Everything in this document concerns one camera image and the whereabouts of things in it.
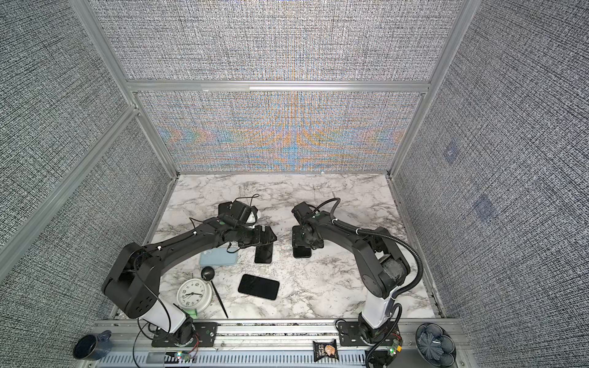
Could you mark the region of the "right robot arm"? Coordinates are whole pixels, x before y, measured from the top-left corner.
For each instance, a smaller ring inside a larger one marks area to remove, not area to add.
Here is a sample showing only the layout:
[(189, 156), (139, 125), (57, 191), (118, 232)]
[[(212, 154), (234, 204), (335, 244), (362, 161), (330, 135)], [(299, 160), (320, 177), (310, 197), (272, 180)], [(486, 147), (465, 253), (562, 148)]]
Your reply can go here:
[(293, 228), (293, 248), (317, 250), (332, 242), (354, 256), (357, 270), (368, 290), (364, 309), (359, 314), (360, 338), (369, 345), (381, 342), (398, 324), (402, 314), (397, 298), (415, 288), (422, 280), (424, 267), (419, 253), (407, 242), (391, 235), (385, 228), (361, 228), (334, 214), (339, 198), (330, 211), (306, 202), (291, 210), (298, 225)]

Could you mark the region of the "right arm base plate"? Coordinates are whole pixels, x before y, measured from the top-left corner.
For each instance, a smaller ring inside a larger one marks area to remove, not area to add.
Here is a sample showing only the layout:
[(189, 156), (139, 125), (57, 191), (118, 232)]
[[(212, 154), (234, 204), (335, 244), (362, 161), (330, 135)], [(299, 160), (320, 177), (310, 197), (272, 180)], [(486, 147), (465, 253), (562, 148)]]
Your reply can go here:
[(399, 334), (399, 329), (395, 328), (391, 335), (383, 340), (393, 326), (392, 321), (386, 322), (376, 330), (371, 329), (364, 322), (352, 320), (336, 320), (334, 325), (338, 333), (339, 345), (342, 347), (368, 347), (382, 341), (384, 344), (391, 345), (394, 334)]

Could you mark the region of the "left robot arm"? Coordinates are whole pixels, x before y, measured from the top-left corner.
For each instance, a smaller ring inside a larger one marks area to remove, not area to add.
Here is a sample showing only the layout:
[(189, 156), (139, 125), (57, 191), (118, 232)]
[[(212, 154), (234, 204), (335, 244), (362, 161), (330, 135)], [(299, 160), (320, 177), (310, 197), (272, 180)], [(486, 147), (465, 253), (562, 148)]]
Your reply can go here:
[(196, 228), (162, 242), (125, 245), (108, 273), (103, 294), (127, 317), (144, 319), (168, 334), (184, 329), (188, 314), (160, 296), (160, 279), (191, 257), (235, 242), (239, 248), (273, 244), (269, 226), (240, 224), (227, 216), (213, 217)]

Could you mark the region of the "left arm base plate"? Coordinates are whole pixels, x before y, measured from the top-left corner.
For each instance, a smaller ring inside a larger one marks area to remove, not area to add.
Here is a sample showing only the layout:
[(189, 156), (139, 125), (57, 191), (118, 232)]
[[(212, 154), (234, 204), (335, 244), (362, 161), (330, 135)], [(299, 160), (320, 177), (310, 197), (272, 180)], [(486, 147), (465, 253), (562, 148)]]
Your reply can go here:
[(199, 347), (213, 347), (218, 327), (219, 324), (216, 322), (193, 322), (191, 326), (185, 323), (173, 334), (167, 334), (163, 329), (158, 328), (151, 346), (184, 348), (198, 344)]

